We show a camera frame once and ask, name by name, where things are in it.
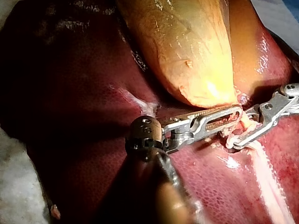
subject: white fibrous tissue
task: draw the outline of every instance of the white fibrous tissue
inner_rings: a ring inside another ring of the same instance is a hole
[[[247,135],[249,132],[254,131],[257,127],[259,127],[261,124],[251,120],[251,125],[244,131],[242,131],[241,129],[238,131],[242,131],[242,133],[240,134],[234,134],[233,132],[236,130],[235,129],[231,129],[229,133],[227,133],[227,130],[224,130],[223,132],[225,133],[225,136],[228,137],[227,141],[226,141],[226,148],[228,149],[232,149],[234,147],[234,143],[236,142],[240,142],[240,138],[243,137],[244,135]]]

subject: metal screw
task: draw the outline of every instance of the metal screw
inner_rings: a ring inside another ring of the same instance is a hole
[[[294,85],[287,85],[286,88],[289,89],[289,90],[292,90],[292,89],[295,89],[295,86]]]
[[[267,110],[271,110],[273,108],[272,104],[265,104],[264,106]]]
[[[143,127],[142,131],[145,133],[151,133],[151,128],[150,127]]]
[[[151,122],[151,120],[144,118],[144,119],[142,119],[142,122],[145,124],[149,124]]]

